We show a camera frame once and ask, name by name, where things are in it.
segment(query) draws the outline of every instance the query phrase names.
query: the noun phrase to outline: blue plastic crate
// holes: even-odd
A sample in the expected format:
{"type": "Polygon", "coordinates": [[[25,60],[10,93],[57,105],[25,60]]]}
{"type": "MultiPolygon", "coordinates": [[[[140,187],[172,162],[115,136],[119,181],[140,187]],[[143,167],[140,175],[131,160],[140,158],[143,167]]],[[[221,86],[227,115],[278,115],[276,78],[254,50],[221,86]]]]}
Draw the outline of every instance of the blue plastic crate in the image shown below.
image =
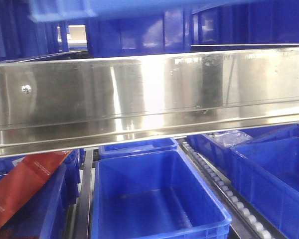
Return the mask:
{"type": "Polygon", "coordinates": [[[208,9],[247,1],[252,0],[30,0],[30,6],[31,16],[36,21],[58,21],[87,17],[139,17],[177,7],[208,9]]]}
{"type": "Polygon", "coordinates": [[[287,238],[299,239],[299,138],[232,151],[236,190],[287,238]]]}
{"type": "MultiPolygon", "coordinates": [[[[24,156],[0,158],[0,175],[9,173],[23,159],[24,156]]],[[[63,164],[66,166],[65,181],[68,201],[70,204],[75,204],[76,198],[79,196],[78,183],[81,181],[79,150],[73,150],[63,164]]]]}
{"type": "Polygon", "coordinates": [[[11,238],[61,239],[68,209],[65,165],[1,229],[11,238]]]}
{"type": "MultiPolygon", "coordinates": [[[[247,128],[240,131],[250,135],[253,138],[258,138],[261,135],[271,131],[287,127],[286,125],[247,128]]],[[[224,173],[229,179],[232,179],[233,163],[230,158],[230,147],[225,147],[216,142],[214,138],[208,134],[196,134],[187,136],[188,143],[199,153],[209,159],[213,165],[224,173]]]]}
{"type": "Polygon", "coordinates": [[[23,159],[24,156],[0,158],[0,175],[9,173],[23,159]]]}
{"type": "Polygon", "coordinates": [[[85,150],[80,148],[80,164],[84,163],[85,161],[85,150]]]}
{"type": "Polygon", "coordinates": [[[12,0],[0,0],[0,60],[18,58],[20,45],[12,0]]]}
{"type": "Polygon", "coordinates": [[[79,196],[78,183],[81,182],[79,156],[79,150],[76,149],[64,161],[66,166],[65,181],[70,204],[75,204],[76,198],[79,196]]]}
{"type": "Polygon", "coordinates": [[[173,138],[152,139],[100,146],[99,155],[101,159],[114,158],[131,154],[177,149],[177,146],[178,143],[173,138]]]}
{"type": "Polygon", "coordinates": [[[283,127],[281,129],[265,133],[250,140],[248,143],[262,143],[291,137],[299,137],[299,124],[293,124],[291,126],[283,127]]]}
{"type": "Polygon", "coordinates": [[[299,43],[299,0],[195,10],[193,44],[299,43]]]}
{"type": "Polygon", "coordinates": [[[96,164],[92,238],[225,239],[231,217],[183,152],[96,164]]]}
{"type": "Polygon", "coordinates": [[[88,50],[94,57],[189,52],[191,11],[176,9],[157,14],[86,20],[88,50]]]}
{"type": "Polygon", "coordinates": [[[27,2],[14,0],[15,24],[18,30],[21,57],[47,55],[59,52],[57,23],[35,23],[30,18],[27,2]]]}

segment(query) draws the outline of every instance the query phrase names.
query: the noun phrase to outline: metal frame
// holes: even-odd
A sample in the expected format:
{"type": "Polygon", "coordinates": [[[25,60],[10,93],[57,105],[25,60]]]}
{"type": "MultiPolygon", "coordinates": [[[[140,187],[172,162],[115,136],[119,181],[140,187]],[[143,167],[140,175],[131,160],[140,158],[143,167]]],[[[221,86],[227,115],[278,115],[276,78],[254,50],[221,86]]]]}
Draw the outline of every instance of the metal frame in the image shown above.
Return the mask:
{"type": "Polygon", "coordinates": [[[0,64],[0,157],[299,122],[299,47],[0,64]]]}

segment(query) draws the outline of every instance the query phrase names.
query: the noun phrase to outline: stainless steel panel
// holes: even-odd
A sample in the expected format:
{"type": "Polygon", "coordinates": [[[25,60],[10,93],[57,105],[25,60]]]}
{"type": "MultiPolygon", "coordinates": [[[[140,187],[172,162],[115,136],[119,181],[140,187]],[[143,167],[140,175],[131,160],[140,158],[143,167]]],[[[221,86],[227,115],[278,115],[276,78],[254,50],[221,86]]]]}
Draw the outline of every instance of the stainless steel panel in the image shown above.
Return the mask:
{"type": "Polygon", "coordinates": [[[0,156],[295,121],[299,47],[0,64],[0,156]]]}

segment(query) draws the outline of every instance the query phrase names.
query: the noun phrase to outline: empty blue crate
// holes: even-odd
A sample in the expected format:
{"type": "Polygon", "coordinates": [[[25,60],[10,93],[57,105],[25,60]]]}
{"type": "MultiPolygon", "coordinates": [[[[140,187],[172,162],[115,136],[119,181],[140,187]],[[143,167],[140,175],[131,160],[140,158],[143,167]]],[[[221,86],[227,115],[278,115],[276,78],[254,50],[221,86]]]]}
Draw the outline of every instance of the empty blue crate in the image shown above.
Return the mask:
{"type": "Polygon", "coordinates": [[[299,239],[299,138],[232,151],[236,190],[287,238],[299,239]]]}
{"type": "MultiPolygon", "coordinates": [[[[284,127],[286,126],[279,125],[279,126],[241,129],[239,131],[251,136],[252,138],[257,138],[263,134],[284,127]]],[[[213,133],[189,135],[187,137],[187,141],[196,151],[203,154],[203,156],[209,159],[213,163],[213,165],[216,168],[218,168],[222,173],[224,173],[229,179],[232,179],[233,164],[230,158],[230,147],[234,146],[235,144],[223,145],[220,142],[216,141],[213,133]]]]}
{"type": "Polygon", "coordinates": [[[177,149],[177,146],[178,143],[173,138],[151,139],[100,146],[99,155],[101,159],[113,158],[131,154],[177,149]]]}
{"type": "Polygon", "coordinates": [[[178,150],[96,164],[94,239],[225,239],[231,217],[178,150]]]}
{"type": "Polygon", "coordinates": [[[2,227],[0,238],[62,238],[69,206],[65,172],[65,165],[61,165],[42,189],[2,227]]]}
{"type": "Polygon", "coordinates": [[[191,12],[183,9],[123,19],[86,20],[93,57],[189,52],[191,12]]]}
{"type": "Polygon", "coordinates": [[[285,139],[291,137],[299,137],[299,124],[293,124],[287,127],[283,127],[278,130],[271,131],[263,134],[249,141],[249,143],[261,143],[267,141],[273,141],[278,139],[285,139]]]}

